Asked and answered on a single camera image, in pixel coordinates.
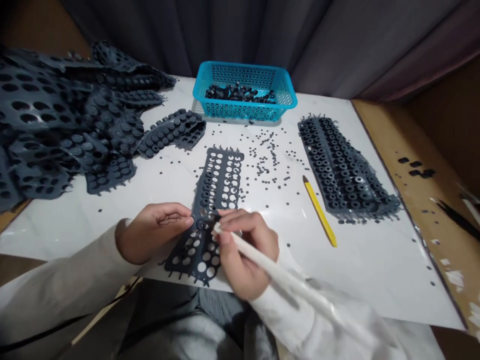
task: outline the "blue plastic basket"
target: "blue plastic basket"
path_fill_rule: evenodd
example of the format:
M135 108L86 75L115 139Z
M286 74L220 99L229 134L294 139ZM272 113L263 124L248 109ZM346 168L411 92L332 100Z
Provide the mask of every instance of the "blue plastic basket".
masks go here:
M241 86L258 90L258 96L274 90L276 104L218 100L205 97L210 85ZM292 81L281 67L249 65L235 62L205 61L196 76L193 97L200 102L205 115L216 118L255 119L275 122L288 109L297 106Z

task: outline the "white table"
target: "white table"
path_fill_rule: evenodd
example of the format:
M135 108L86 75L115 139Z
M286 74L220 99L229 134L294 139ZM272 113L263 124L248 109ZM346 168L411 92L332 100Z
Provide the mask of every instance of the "white table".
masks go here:
M182 77L174 89L163 92L167 97L164 106L142 115L145 128L149 129L151 124L180 108L198 110L200 105L192 96L194 83L195 79ZM278 232L283 250L290 251L308 274L364 299L382 316L464 329L439 276L428 269L434 267L404 210L398 214L399 221L387 219L375 223L370 220L365 225L338 224L327 213L338 248L330 245L302 181L302 175L306 175L319 192L313 173L305 170L310 165L297 128L302 116L322 113L339 121L340 131L377 171L387 192L393 194L396 190L350 101L307 94L297 94L297 98L297 107L288 110L276 123L245 127L248 124L245 120L223 123L223 119L207 118L205 135L193 151L169 146L150 160L136 158L136 175L125 187L110 193L87 194L84 177L77 176L72 182L72 192L56 200L34 200L28 205L1 234L0 253L46 261L66 257L93 241L120 218L135 217L148 203L180 202L190 207L198 180L196 175L201 174L199 167L205 164L206 148L222 145L238 148L245 154L240 187L246 198L244 202L239 201L239 207L260 212ZM280 164L276 170L267 149L269 142L260 146L271 132L275 133L278 146L275 152ZM257 139L256 135L261 133L266 136ZM256 148L256 158L249 155L250 147ZM256 165L262 156L268 157L262 165L270 169L270 174L258 177ZM275 177L277 184L262 183ZM318 200L323 205L321 195ZM168 278L169 273L157 265L169 251L164 249L141 274L178 282L178 273ZM179 282L192 284L193 279L183 275ZM210 287L229 290L221 272L210 282Z

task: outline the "curtain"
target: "curtain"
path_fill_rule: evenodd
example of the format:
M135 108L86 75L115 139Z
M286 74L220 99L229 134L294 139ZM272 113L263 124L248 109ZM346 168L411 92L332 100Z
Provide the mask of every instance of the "curtain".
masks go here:
M295 91L395 100L480 51L480 1L61 0L87 41L195 77L207 60L286 68Z

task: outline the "hand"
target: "hand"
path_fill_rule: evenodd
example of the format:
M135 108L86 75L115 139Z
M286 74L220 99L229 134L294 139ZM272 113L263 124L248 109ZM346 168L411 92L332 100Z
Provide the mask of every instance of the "hand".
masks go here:
M279 237L270 229L258 212L219 210L222 233L219 235L220 262L235 295L252 301L262 295L270 277L253 261L240 255L231 232L242 231L243 239L273 261L279 258Z
M131 224L118 224L115 230L116 247L131 264L149 261L158 249L186 231L194 223L192 212L178 202L149 204Z

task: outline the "person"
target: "person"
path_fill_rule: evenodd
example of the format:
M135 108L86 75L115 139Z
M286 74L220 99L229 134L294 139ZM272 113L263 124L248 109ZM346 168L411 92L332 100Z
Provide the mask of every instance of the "person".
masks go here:
M259 213L219 214L220 262L234 294L143 279L79 340L73 341L94 315L2 358L278 359L277 342L289 359L443 357L428 326L395 325L333 286L306 278L338 311L378 337L375 346L362 345L239 254L231 232L241 231L270 259L294 269L288 250ZM179 203L147 205L133 221L120 220L71 257L47 262L2 286L0 349L98 312L163 245L191 227L191 215Z

